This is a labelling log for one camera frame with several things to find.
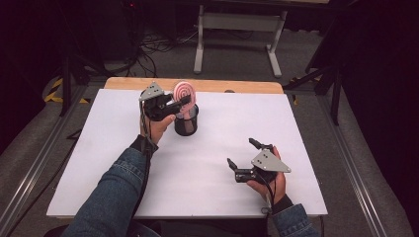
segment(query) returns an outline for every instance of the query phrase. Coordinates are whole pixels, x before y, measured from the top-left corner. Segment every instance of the person's right arm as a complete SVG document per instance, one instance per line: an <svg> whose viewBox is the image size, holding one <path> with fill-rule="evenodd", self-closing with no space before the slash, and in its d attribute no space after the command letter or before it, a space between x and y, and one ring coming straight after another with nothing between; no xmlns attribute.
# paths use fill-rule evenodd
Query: person's right arm
<svg viewBox="0 0 419 237"><path fill-rule="evenodd" d="M275 146L274 155L281 159L280 153ZM266 198L269 193L266 186L261 185L256 181L248 181L247 185L258 192L262 198ZM271 182L269 185L272 190L275 190L272 219L280 236L319 236L318 232L309 221L302 204L293 205L293 202L287 196L286 177L284 173L278 172L275 181Z"/></svg>

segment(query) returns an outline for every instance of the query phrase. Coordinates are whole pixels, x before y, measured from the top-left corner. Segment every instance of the human arm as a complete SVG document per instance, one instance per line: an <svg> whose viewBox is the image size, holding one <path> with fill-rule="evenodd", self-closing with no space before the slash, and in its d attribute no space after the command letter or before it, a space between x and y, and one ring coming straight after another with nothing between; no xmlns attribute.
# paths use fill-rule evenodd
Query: human arm
<svg viewBox="0 0 419 237"><path fill-rule="evenodd" d="M63 236L125 236L144 181L147 158L144 144L156 144L173 121L148 122L151 142L141 135L102 176L98 186L80 207Z"/></svg>
<svg viewBox="0 0 419 237"><path fill-rule="evenodd" d="M281 159L280 153L275 146L274 155ZM267 198L269 191L265 185L261 185L256 181L248 181L247 185L258 192L263 199ZM319 236L308 220L302 204L293 205L293 202L287 196L284 173L278 172L276 179L269 186L274 191L272 219L280 236Z"/></svg>

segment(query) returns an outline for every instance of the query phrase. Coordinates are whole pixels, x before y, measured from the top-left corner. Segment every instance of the black mesh pen holder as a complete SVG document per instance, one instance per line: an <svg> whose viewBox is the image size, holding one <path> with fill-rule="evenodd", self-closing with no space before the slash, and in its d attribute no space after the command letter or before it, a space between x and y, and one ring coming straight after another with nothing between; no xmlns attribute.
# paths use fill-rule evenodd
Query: black mesh pen holder
<svg viewBox="0 0 419 237"><path fill-rule="evenodd" d="M199 108L194 105L189 110L189 119L184 119L182 114L177 114L175 119L175 130L181 136L190 136L198 129L198 113Z"/></svg>

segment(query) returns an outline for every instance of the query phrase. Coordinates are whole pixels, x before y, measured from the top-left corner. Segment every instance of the white tabletop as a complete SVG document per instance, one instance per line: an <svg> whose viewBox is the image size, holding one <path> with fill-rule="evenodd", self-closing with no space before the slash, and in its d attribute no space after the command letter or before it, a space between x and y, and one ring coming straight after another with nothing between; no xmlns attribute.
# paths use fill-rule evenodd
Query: white tabletop
<svg viewBox="0 0 419 237"><path fill-rule="evenodd" d="M73 217L103 173L139 132L140 91L100 90L80 139L49 205L47 215ZM148 186L135 216L139 218L264 217L266 206L246 184L238 184L226 158L251 168L259 151L253 137L275 144L283 161L287 193L309 215L326 206L286 95L197 93L198 130L178 135L173 124L151 160Z"/></svg>

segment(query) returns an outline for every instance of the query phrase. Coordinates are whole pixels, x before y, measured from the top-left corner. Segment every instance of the blue sleeve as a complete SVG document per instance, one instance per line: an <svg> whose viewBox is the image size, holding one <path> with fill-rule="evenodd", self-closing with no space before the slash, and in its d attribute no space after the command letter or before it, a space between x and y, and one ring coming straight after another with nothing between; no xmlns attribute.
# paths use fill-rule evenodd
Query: blue sleeve
<svg viewBox="0 0 419 237"><path fill-rule="evenodd" d="M139 199L146 158L127 148L80 207L62 236L126 236Z"/></svg>
<svg viewBox="0 0 419 237"><path fill-rule="evenodd" d="M272 216L281 237L319 236L302 204L293 205Z"/></svg>

